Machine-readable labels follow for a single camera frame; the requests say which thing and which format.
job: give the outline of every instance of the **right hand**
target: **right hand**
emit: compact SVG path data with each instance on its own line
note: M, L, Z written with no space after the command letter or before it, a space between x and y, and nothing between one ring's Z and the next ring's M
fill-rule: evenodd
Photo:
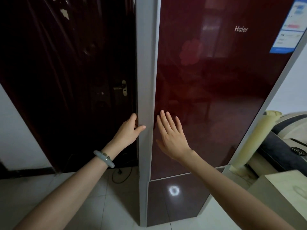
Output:
M162 110L157 116L159 131L162 136L162 141L156 139L159 148L170 158L177 161L182 161L185 156L193 152L183 134L182 126L179 118L176 116L176 125L169 112Z

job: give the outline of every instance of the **scratched paint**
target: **scratched paint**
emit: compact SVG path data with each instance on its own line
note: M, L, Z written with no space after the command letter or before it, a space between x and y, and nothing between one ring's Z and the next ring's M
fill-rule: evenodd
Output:
M63 16L69 20L69 16L68 16L67 10L60 9L60 11L62 12Z

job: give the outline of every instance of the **bracelet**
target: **bracelet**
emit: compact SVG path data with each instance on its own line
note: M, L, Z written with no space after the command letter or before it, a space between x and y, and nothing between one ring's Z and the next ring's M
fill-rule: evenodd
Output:
M112 162L111 158L104 152L100 152L98 150L94 151L94 154L99 157L102 161L104 161L108 166L114 168L114 163Z

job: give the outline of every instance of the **white wall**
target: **white wall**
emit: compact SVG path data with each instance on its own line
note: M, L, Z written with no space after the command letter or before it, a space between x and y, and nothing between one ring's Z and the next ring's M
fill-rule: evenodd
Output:
M297 58L267 110L283 114L307 111L307 46Z
M8 170L52 167L1 85L0 160Z

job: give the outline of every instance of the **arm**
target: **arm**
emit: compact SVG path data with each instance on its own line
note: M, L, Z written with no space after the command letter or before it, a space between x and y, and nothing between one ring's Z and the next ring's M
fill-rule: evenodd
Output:
M178 117L176 117L176 126L169 112L165 115L164 111L161 111L160 115L157 116L162 135L162 141L157 140L160 149L197 175L241 229L294 230L270 208L191 150Z
M145 126L135 128L136 114L124 122L114 138L102 150L113 160L125 147L133 143ZM73 176L49 194L15 229L63 229L72 219L102 174L107 169L94 157Z

